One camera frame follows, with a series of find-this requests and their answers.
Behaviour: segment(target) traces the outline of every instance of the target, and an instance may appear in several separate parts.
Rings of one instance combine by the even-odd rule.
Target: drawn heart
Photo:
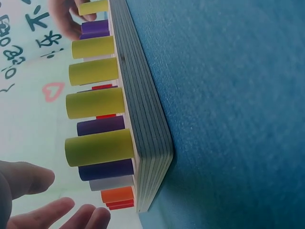
[[[47,103],[54,102],[60,96],[64,87],[65,87],[65,83],[48,83],[44,85],[44,87],[42,88],[42,93],[45,96],[46,102]],[[51,96],[53,90],[56,90],[56,93],[54,96]]]

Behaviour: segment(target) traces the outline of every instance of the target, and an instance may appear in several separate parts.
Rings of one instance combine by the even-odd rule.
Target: teal carpet
[[[176,149],[143,228],[305,228],[305,2],[127,2]]]

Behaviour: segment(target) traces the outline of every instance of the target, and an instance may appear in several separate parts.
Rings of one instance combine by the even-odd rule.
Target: finger
[[[90,0],[75,0],[75,4],[77,8],[80,7],[81,4],[90,2]],[[94,21],[96,19],[96,13],[84,15],[84,18],[88,21]]]
[[[60,229],[84,229],[89,222],[95,206],[85,204]]]
[[[97,208],[92,213],[85,229],[106,229],[110,221],[110,212],[105,208]]]
[[[12,199],[44,192],[55,179],[51,170],[26,162],[0,161],[0,173],[10,186]]]
[[[79,40],[81,33],[79,32],[80,25],[73,21],[69,12],[70,7],[72,6],[70,2],[72,1],[73,0],[49,0],[49,10],[50,15],[53,17],[60,32],[64,36],[75,41]]]
[[[13,228],[48,229],[54,222],[66,215],[74,207],[71,198],[61,198],[35,211],[11,217],[8,226]]]

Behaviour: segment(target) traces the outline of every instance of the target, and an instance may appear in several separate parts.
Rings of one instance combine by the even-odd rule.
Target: wall
[[[10,33],[3,37],[9,37],[11,42],[0,47],[0,51],[16,52],[13,45],[17,45],[23,49],[23,53],[14,59],[22,56],[26,59],[20,65],[9,68],[16,68],[16,73],[11,78],[5,78],[7,70],[0,73],[0,90],[7,90],[13,85],[7,92],[0,92],[1,160],[27,161],[50,168],[56,175],[54,184],[46,193],[15,200],[12,215],[34,210],[63,196],[71,197],[75,200],[76,207],[52,227],[58,228],[81,204],[104,206],[100,193],[90,191],[88,182],[82,182],[78,177],[77,169],[68,166],[64,154],[64,141],[68,137],[77,136],[76,124],[79,122],[68,119],[65,95],[88,90],[97,84],[70,86],[68,66],[80,60],[72,60],[69,40],[62,37],[58,40],[59,44],[54,43],[50,47],[42,48],[37,46],[35,40],[41,40],[50,31],[54,34],[58,31],[50,17],[43,20],[47,28],[35,25],[35,31],[31,31],[24,15],[28,13],[33,16],[31,12],[34,12],[39,4],[39,12],[47,12],[46,1],[41,3],[39,0],[32,0],[31,5],[21,0],[1,2],[0,16],[7,14],[10,19]],[[100,13],[99,19],[103,17],[104,13]],[[53,53],[54,57],[43,56],[61,48],[64,50]],[[0,55],[0,70],[12,64],[12,60]],[[112,212],[109,228],[142,227],[135,209],[128,208]]]

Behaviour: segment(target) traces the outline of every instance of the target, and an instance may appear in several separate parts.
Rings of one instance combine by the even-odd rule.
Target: red block
[[[134,204],[125,204],[125,205],[118,205],[114,207],[109,207],[109,210],[117,210],[117,209],[123,209],[123,208],[132,208]]]
[[[106,203],[106,206],[110,208],[110,207],[115,207],[115,206],[119,206],[119,205],[127,205],[127,204],[134,204],[134,200],[129,199],[129,200],[123,200],[123,201],[118,201],[118,202]]]
[[[100,85],[100,86],[92,87],[92,90],[100,90],[100,89],[106,89],[106,88],[111,88],[111,87],[112,87],[112,83],[111,84],[105,84],[105,85]]]
[[[116,114],[108,114],[108,115],[96,116],[96,119],[112,118],[115,116],[116,116]]]

